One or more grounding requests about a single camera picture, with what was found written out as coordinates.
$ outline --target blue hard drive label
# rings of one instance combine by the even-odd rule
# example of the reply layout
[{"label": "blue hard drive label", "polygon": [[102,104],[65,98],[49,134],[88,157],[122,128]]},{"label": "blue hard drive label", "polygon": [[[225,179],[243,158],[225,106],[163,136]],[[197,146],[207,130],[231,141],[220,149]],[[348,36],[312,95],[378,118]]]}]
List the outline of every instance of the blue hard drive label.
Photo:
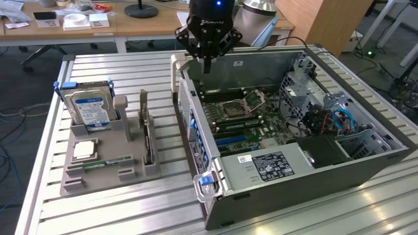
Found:
[{"label": "blue hard drive label", "polygon": [[110,120],[106,111],[102,109],[102,98],[77,99],[76,105],[84,125],[88,127],[102,127]]},{"label": "blue hard drive label", "polygon": [[295,174],[281,152],[253,157],[252,162],[263,181],[275,180]]}]

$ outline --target black lamp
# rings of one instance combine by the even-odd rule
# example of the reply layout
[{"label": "black lamp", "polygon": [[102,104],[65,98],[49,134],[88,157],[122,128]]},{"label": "black lamp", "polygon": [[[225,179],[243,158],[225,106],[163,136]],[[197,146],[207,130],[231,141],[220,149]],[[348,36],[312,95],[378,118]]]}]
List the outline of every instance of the black lamp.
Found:
[{"label": "black lamp", "polygon": [[124,8],[124,12],[128,16],[135,18],[151,18],[156,16],[157,9],[153,6],[144,5],[143,1],[137,0],[137,4]]}]

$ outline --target chair wheel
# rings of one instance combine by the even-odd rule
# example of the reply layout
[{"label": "chair wheel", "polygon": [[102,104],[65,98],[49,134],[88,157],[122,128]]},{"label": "chair wheel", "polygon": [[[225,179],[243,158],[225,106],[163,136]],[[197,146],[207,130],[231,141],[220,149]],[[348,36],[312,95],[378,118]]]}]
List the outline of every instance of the chair wheel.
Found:
[{"label": "chair wheel", "polygon": [[26,52],[28,51],[26,47],[18,46],[17,48],[18,48],[18,51],[21,51],[21,52]]},{"label": "chair wheel", "polygon": [[28,73],[33,72],[33,68],[29,66],[22,66],[22,70],[24,70],[24,72],[28,72]]}]

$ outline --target lamp base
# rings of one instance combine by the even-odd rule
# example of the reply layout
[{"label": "lamp base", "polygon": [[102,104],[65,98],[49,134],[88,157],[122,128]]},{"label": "lamp base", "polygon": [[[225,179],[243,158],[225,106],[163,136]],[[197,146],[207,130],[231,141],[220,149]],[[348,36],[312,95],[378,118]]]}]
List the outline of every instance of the lamp base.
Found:
[{"label": "lamp base", "polygon": [[135,18],[151,18],[156,16],[157,14],[157,9],[153,6],[144,5],[143,4],[143,9],[139,8],[139,5],[129,5],[124,8],[124,12],[128,16],[135,17]]}]

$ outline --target robotic arm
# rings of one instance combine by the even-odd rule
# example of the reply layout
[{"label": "robotic arm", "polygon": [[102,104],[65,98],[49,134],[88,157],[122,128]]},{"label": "robotic arm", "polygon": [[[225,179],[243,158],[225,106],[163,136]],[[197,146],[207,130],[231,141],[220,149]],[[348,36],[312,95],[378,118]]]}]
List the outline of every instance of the robotic arm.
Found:
[{"label": "robotic arm", "polygon": [[[243,42],[253,46],[253,40],[259,39],[257,32],[265,35],[265,26],[271,31],[275,26],[273,0],[245,0],[235,22],[233,7],[233,0],[191,0],[187,25],[175,30],[176,40],[203,64],[203,73],[209,73],[209,65],[216,57],[223,56],[243,38]],[[197,44],[191,43],[189,33]]]}]

